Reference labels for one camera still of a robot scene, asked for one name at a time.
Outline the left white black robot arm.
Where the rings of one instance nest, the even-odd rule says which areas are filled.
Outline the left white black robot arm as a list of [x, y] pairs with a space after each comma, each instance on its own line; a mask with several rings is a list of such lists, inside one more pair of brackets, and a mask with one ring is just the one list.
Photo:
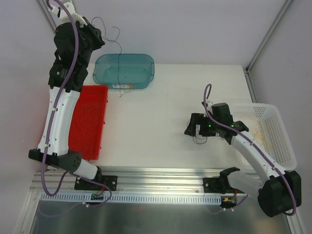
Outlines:
[[35, 161], [45, 161], [47, 165], [63, 169], [86, 178], [85, 183], [92, 190], [102, 186], [99, 168], [82, 158], [82, 154], [69, 149], [68, 138], [76, 103], [88, 75], [91, 54], [105, 43], [101, 31], [89, 22], [84, 26], [76, 23], [78, 31], [78, 57], [70, 78], [62, 83], [70, 70], [75, 52], [75, 36], [71, 23], [63, 23], [56, 28], [54, 43], [55, 61], [49, 72], [49, 107], [41, 140], [28, 157]]

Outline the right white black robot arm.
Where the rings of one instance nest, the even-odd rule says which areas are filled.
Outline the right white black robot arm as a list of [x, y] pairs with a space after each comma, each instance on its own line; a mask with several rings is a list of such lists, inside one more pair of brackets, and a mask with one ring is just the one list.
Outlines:
[[278, 109], [269, 104], [214, 104], [203, 114], [192, 113], [185, 135], [221, 137], [239, 151], [257, 178], [237, 167], [218, 177], [204, 178], [205, 192], [220, 194], [234, 190], [254, 197], [269, 217], [292, 216], [302, 203], [301, 176]]

